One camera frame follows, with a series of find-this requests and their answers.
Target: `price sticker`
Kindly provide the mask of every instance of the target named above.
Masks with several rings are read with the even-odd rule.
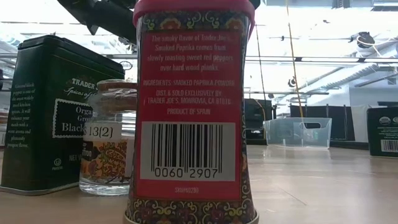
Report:
[[[120,141],[122,124],[111,122],[88,122],[85,124],[83,139],[85,141]]]

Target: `red lid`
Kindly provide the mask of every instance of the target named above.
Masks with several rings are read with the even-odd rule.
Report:
[[[189,11],[189,10],[232,10],[245,13],[250,19],[250,31],[254,27],[255,8],[249,0],[140,0],[134,7],[133,23],[144,14],[160,11]]]

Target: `clear plastic container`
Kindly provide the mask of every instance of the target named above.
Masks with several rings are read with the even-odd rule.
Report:
[[[283,118],[264,122],[268,145],[329,148],[331,118]]]
[[[79,187],[95,195],[126,195],[132,173],[136,125],[135,83],[105,80],[89,97]]]

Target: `glass spice jar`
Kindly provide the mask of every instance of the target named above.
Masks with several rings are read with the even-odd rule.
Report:
[[[85,124],[79,187],[89,194],[125,195],[132,173],[137,84],[104,80],[97,89],[88,98],[93,117]]]

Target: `green box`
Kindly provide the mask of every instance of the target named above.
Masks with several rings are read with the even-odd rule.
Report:
[[[53,35],[19,46],[0,190],[40,195],[76,186],[86,99],[123,66]]]

